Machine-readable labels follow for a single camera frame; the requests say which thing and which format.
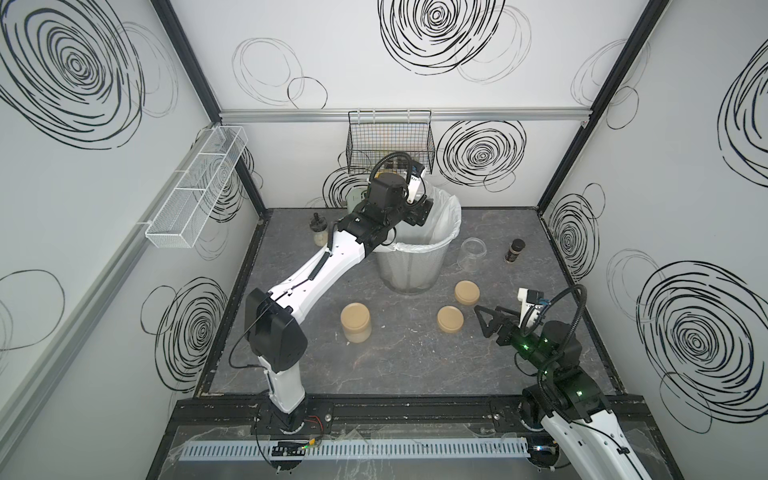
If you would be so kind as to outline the glass rice jar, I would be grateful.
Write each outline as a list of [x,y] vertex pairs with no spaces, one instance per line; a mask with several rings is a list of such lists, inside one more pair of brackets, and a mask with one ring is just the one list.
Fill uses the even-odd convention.
[[477,237],[467,238],[460,246],[457,265],[464,272],[476,273],[480,270],[486,254],[487,246],[482,239]]

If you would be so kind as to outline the rice jar tan lid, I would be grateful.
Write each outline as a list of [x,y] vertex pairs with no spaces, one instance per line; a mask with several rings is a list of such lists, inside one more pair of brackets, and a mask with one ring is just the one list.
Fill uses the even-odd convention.
[[344,335],[351,343],[363,343],[371,335],[372,324],[369,309],[362,303],[346,305],[340,316]]

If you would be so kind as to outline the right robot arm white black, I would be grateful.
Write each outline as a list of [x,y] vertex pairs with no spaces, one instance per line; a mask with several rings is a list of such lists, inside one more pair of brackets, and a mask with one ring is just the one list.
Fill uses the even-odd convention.
[[531,430],[545,431],[582,479],[649,479],[618,417],[595,380],[580,366],[582,346],[570,326],[548,321],[525,333],[516,311],[474,307],[484,337],[510,346],[536,369],[518,411]]

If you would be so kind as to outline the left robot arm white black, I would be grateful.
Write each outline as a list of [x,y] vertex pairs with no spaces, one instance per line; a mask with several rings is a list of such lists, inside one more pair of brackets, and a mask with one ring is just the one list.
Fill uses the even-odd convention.
[[269,398],[278,411],[290,416],[305,399],[299,361],[308,340],[301,323],[313,306],[347,271],[394,237],[399,224],[423,226],[432,206],[419,176],[374,175],[363,200],[332,224],[324,247],[286,280],[249,294],[247,311],[255,318],[245,338],[265,371]]

